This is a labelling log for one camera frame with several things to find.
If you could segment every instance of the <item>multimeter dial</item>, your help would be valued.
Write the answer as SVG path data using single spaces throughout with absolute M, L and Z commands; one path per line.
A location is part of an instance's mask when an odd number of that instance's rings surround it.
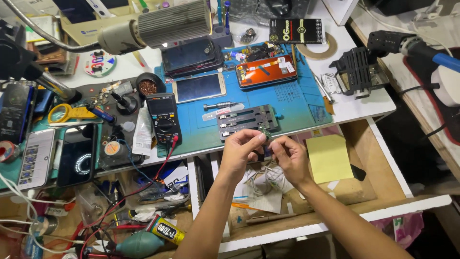
M 164 119 L 159 119 L 158 120 L 157 126 L 162 132 L 167 133 L 167 132 L 171 131 L 171 129 L 173 128 L 174 124 L 170 119 L 164 118 Z

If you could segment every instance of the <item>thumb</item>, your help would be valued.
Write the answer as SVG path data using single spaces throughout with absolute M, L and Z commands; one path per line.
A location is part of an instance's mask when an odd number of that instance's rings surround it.
M 253 150 L 257 149 L 258 147 L 262 146 L 262 144 L 265 143 L 265 140 L 267 139 L 267 136 L 265 136 L 264 133 L 261 133 L 254 138 L 252 138 L 250 141 L 248 141 L 246 144 L 242 145 L 243 152 L 245 156 L 248 156 Z
M 276 155 L 276 158 L 278 158 L 280 166 L 287 165 L 291 162 L 291 158 L 286 154 L 284 147 L 276 142 L 276 140 L 271 142 L 271 150 Z

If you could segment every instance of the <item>orange phone display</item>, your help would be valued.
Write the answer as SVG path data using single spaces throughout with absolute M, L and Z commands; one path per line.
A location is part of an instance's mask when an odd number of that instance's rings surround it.
M 297 78 L 297 71 L 290 55 L 239 64 L 235 70 L 240 89 L 261 87 Z

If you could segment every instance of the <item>multimeter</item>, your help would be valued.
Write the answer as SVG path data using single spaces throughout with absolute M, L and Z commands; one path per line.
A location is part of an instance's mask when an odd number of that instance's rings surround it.
M 173 93 L 150 94 L 145 97 L 147 108 L 152 117 L 157 143 L 173 143 L 177 136 L 182 140 L 179 118 L 177 116 L 176 98 Z

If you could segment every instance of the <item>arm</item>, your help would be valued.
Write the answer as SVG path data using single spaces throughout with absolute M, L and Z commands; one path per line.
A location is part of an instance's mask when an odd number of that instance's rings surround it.
M 282 136 L 270 145 L 286 179 L 307 199 L 354 259 L 412 258 L 384 233 L 322 190 L 311 178 L 306 148 Z
M 252 151 L 264 152 L 265 140 L 264 134 L 251 129 L 239 131 L 225 140 L 219 173 L 174 259 L 217 258 L 235 187 L 243 179 L 247 161 L 257 160 Z

